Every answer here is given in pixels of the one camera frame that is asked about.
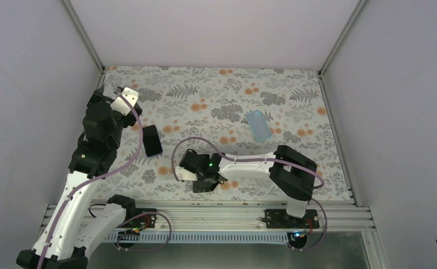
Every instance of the gray floor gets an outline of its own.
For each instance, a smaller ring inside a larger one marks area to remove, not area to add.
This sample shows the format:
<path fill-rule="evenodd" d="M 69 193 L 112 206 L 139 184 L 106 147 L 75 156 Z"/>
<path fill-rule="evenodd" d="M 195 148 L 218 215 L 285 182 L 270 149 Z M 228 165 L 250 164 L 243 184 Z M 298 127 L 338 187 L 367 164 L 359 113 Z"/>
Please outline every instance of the gray floor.
<path fill-rule="evenodd" d="M 317 240 L 320 234 L 310 238 Z M 144 244 L 137 247 L 152 247 Z M 194 269 L 194 268 L 368 268 L 361 234 L 328 233 L 319 248 L 292 252 L 284 245 L 170 244 L 153 253 L 118 251 L 102 244 L 89 260 L 88 269 Z"/>

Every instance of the floral pattern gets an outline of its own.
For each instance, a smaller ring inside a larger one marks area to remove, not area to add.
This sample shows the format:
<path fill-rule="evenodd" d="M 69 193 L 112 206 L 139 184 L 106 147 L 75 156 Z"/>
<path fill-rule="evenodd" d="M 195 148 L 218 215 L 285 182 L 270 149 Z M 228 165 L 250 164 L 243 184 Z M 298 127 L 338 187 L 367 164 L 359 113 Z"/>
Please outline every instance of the floral pattern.
<path fill-rule="evenodd" d="M 193 193 L 191 183 L 178 183 L 170 167 L 175 145 L 190 136 L 209 139 L 222 152 L 255 155 L 288 145 L 318 163 L 326 186 L 314 192 L 322 201 L 349 200 L 347 184 L 315 71 L 203 67 L 110 66 L 105 94 L 116 85 L 139 92 L 143 126 L 156 125 L 163 153 L 134 162 L 103 181 L 96 198 L 119 193 L 137 200 L 283 201 L 286 195 L 271 180 L 234 178 L 210 193 Z M 260 110 L 273 137 L 258 142 L 245 113 Z M 137 147 L 138 125 L 123 131 L 115 169 L 129 160 Z M 202 142 L 184 143 L 186 149 L 212 153 Z"/>

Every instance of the light blue phone case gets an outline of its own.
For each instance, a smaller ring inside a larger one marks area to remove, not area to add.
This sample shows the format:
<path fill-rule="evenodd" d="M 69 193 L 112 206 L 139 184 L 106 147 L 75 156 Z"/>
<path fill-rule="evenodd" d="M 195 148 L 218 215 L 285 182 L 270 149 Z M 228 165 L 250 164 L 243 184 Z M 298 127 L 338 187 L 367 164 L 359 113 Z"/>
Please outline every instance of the light blue phone case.
<path fill-rule="evenodd" d="M 252 128 L 253 135 L 258 141 L 268 139 L 273 136 L 269 129 L 263 113 L 260 110 L 251 111 L 245 114 L 248 124 Z"/>

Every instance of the black smartphone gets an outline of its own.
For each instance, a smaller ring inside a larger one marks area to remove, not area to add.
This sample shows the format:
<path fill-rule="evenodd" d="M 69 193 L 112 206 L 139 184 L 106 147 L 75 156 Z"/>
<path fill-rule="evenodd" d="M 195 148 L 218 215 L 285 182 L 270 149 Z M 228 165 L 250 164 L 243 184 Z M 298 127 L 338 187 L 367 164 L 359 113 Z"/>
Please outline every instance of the black smartphone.
<path fill-rule="evenodd" d="M 148 157 L 162 153 L 161 141 L 155 125 L 143 128 L 143 145 Z"/>

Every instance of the white wall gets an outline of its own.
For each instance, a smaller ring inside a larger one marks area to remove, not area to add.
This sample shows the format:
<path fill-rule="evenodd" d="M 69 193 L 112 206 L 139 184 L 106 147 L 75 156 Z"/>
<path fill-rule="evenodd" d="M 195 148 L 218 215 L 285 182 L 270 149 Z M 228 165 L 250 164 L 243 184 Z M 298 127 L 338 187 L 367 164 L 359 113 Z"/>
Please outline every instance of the white wall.
<path fill-rule="evenodd" d="M 0 268 L 57 201 L 98 78 L 59 0 L 0 1 Z"/>
<path fill-rule="evenodd" d="M 320 69 L 358 0 L 72 0 L 103 64 Z"/>
<path fill-rule="evenodd" d="M 369 1 L 325 83 L 391 268 L 437 268 L 437 1 Z"/>

